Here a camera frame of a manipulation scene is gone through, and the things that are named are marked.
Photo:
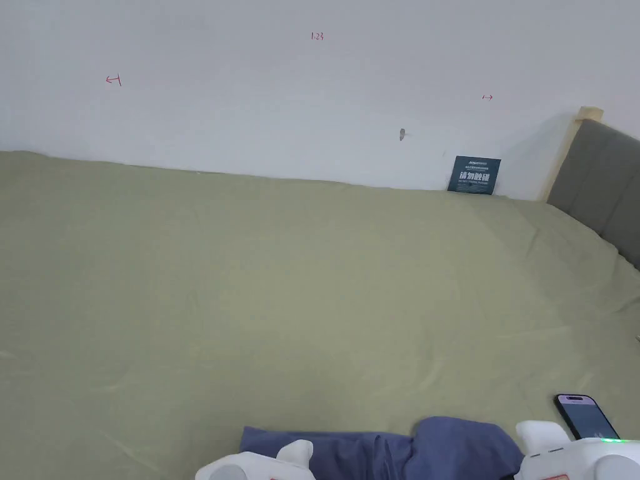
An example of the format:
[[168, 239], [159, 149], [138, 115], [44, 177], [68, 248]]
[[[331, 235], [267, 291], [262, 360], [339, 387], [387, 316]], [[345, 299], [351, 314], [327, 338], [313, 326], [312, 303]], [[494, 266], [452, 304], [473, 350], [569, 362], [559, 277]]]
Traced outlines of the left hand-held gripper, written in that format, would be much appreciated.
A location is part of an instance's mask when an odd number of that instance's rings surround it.
[[314, 479], [309, 463], [313, 444], [297, 439], [279, 450], [276, 457], [254, 452], [224, 456], [199, 469], [196, 479]]

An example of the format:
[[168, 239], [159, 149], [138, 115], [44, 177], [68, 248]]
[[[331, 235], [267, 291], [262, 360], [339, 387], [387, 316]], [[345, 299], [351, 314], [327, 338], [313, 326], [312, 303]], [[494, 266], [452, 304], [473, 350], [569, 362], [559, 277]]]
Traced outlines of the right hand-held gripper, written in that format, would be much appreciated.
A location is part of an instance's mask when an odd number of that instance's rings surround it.
[[572, 441], [549, 421], [519, 422], [516, 432], [526, 454], [514, 479], [639, 479], [639, 441]]

